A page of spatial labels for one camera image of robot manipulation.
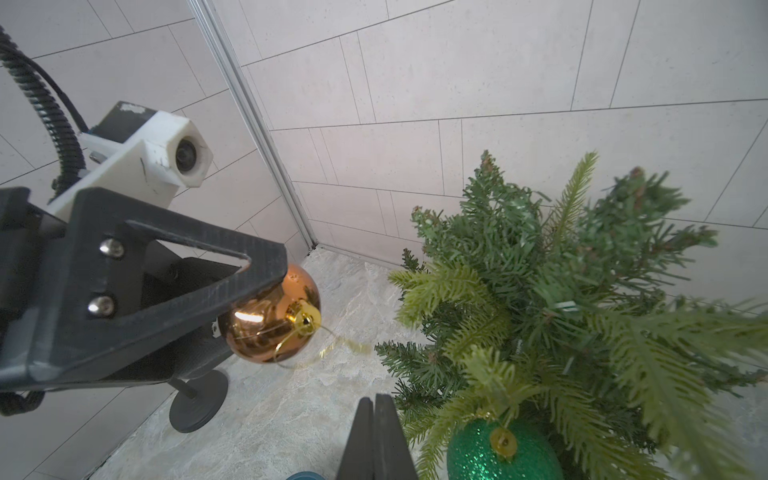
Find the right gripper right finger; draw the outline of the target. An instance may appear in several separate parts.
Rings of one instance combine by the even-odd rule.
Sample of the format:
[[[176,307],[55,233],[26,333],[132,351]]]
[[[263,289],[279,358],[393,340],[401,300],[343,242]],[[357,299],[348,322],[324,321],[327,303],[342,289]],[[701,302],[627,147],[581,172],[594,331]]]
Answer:
[[[418,479],[394,400],[386,394],[375,397],[374,479]]]

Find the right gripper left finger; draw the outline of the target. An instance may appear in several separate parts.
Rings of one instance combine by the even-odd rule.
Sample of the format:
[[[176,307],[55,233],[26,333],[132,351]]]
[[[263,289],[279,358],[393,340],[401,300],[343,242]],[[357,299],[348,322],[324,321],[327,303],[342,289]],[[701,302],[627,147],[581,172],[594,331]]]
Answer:
[[[373,414],[373,401],[368,397],[362,398],[354,415],[337,471],[337,480],[372,480],[374,478]]]

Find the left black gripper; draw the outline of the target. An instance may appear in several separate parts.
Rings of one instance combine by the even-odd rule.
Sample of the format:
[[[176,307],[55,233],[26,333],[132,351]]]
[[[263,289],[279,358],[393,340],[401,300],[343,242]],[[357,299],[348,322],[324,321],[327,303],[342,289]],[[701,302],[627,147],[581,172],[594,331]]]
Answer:
[[[1,190],[1,388],[189,380],[233,355],[212,322],[277,285],[285,247],[102,188],[72,216]]]

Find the green glitter ball ornament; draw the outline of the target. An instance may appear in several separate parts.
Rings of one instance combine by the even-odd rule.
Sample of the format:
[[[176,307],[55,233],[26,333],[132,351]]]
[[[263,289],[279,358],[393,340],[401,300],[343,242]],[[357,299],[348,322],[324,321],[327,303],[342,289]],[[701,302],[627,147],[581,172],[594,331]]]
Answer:
[[[564,478],[548,440],[521,420],[507,426],[484,419],[469,422],[452,437],[446,468],[450,479]]]

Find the copper ball ornament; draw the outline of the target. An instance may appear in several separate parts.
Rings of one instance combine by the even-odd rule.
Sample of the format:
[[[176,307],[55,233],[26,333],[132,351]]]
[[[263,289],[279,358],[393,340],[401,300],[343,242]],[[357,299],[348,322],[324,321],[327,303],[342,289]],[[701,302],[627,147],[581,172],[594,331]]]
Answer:
[[[290,264],[280,284],[218,318],[233,353],[252,363],[282,363],[297,355],[322,327],[319,289]]]

